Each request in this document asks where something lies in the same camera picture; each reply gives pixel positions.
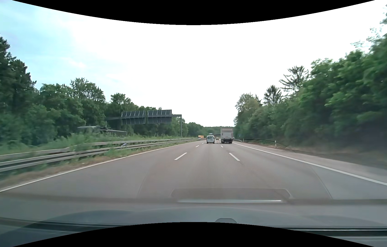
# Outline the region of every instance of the vegetation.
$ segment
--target vegetation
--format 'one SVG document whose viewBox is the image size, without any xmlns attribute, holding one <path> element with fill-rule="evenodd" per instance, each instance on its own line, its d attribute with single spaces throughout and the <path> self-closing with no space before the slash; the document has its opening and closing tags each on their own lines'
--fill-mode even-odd
<svg viewBox="0 0 387 247">
<path fill-rule="evenodd" d="M 138 106 L 125 94 L 105 99 L 103 91 L 85 78 L 66 84 L 44 83 L 38 90 L 27 66 L 8 50 L 0 35 L 0 154 L 61 148 L 83 142 L 114 140 L 115 137 L 76 134 L 79 126 L 109 126 L 128 132 L 126 139 L 183 137 L 204 134 L 204 127 L 174 118 L 170 124 L 121 125 L 122 111 L 157 110 Z"/>
<path fill-rule="evenodd" d="M 387 17 L 382 21 L 387 25 Z M 235 137 L 288 145 L 361 144 L 387 147 L 387 33 L 369 37 L 369 52 L 357 49 L 338 61 L 318 59 L 311 71 L 289 69 L 264 102 L 242 94 L 235 105 Z M 362 42 L 354 43 L 356 48 Z"/>
</svg>

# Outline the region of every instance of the car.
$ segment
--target car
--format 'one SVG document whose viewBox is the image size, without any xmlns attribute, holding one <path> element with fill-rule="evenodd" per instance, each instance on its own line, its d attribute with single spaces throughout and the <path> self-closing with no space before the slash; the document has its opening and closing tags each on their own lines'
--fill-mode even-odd
<svg viewBox="0 0 387 247">
<path fill-rule="evenodd" d="M 206 137 L 206 144 L 209 144 L 209 143 L 215 144 L 215 137 L 214 137 L 214 136 L 208 135 L 208 136 Z"/>
</svg>

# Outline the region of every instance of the asphalt road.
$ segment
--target asphalt road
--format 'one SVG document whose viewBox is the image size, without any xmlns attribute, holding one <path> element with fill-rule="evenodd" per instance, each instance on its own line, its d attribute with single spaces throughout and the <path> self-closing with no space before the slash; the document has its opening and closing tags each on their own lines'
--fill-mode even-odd
<svg viewBox="0 0 387 247">
<path fill-rule="evenodd" d="M 1 192 L 0 217 L 44 220 L 85 210 L 120 209 L 110 200 L 170 198 L 177 188 L 282 188 L 295 199 L 387 199 L 387 171 L 240 142 L 201 140 Z M 149 205 L 121 206 L 146 208 Z M 341 215 L 345 208 L 332 206 L 330 212 Z M 379 210 L 367 207 L 369 219 L 382 215 Z M 366 213 L 353 212 L 350 217 Z"/>
</svg>

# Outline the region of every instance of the sky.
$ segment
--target sky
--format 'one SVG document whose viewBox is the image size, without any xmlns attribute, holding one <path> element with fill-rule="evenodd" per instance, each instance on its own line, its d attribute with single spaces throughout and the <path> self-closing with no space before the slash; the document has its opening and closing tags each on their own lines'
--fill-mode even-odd
<svg viewBox="0 0 387 247">
<path fill-rule="evenodd" d="M 286 19 L 158 25 L 0 0 L 0 34 L 36 87 L 84 77 L 106 99 L 126 94 L 203 126 L 233 126 L 242 93 L 263 98 L 294 65 L 339 59 L 380 27 L 387 0 Z"/>
</svg>

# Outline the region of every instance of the metal guardrail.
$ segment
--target metal guardrail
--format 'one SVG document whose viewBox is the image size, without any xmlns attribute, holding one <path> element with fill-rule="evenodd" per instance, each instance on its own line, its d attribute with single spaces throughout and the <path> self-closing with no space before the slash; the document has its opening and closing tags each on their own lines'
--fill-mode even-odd
<svg viewBox="0 0 387 247">
<path fill-rule="evenodd" d="M 125 144 L 125 143 L 140 143 L 140 142 L 155 142 L 155 141 L 163 141 L 158 143 L 144 143 L 144 144 L 137 144 L 137 145 L 130 145 L 130 146 L 117 146 L 117 147 L 109 147 L 109 148 L 100 148 L 100 149 L 91 149 L 91 150 L 84 150 L 84 151 L 76 151 L 76 152 L 70 152 L 70 148 L 65 149 L 52 149 L 52 150 L 42 150 L 42 151 L 36 151 L 37 154 L 49 154 L 44 156 L 36 156 L 36 157 L 30 157 L 25 159 L 19 159 L 19 160 L 9 160 L 9 161 L 3 161 L 0 162 L 0 172 L 4 171 L 10 171 L 20 168 L 25 168 L 29 166 L 36 166 L 40 164 L 47 164 L 52 162 L 58 162 L 62 160 L 71 160 L 75 158 L 85 157 L 85 156 L 93 156 L 98 154 L 103 154 L 108 152 L 111 149 L 120 150 L 120 149 L 139 149 L 139 148 L 146 148 L 146 147 L 152 147 L 157 145 L 164 145 L 164 144 L 170 144 L 170 143 L 178 143 L 178 142 L 189 142 L 189 141 L 197 141 L 198 139 L 190 138 L 190 139 L 163 139 L 163 140 L 136 140 L 136 141 L 119 141 L 119 142 L 95 142 L 95 143 L 88 143 L 89 146 L 102 146 L 102 145 L 113 145 L 113 144 Z M 17 153 L 17 154 L 8 154 L 8 156 L 11 157 L 19 157 L 19 155 L 24 153 Z"/>
<path fill-rule="evenodd" d="M 180 139 L 157 139 L 157 140 L 132 140 L 132 141 L 116 141 L 116 142 L 93 142 L 93 143 L 85 143 L 81 145 L 88 146 L 103 146 L 103 145 L 115 145 L 115 144 L 125 144 L 125 143 L 141 143 L 141 142 L 162 142 L 162 141 L 175 141 L 175 140 L 184 140 L 185 138 Z M 66 153 L 70 152 L 73 147 L 63 148 L 63 149 L 49 149 L 49 150 L 40 150 L 40 151 L 32 151 L 32 152 L 24 152 L 24 153 L 10 153 L 0 155 L 0 160 L 10 160 L 16 158 L 22 158 L 27 156 L 38 156 L 43 154 L 54 154 L 54 153 Z"/>
</svg>

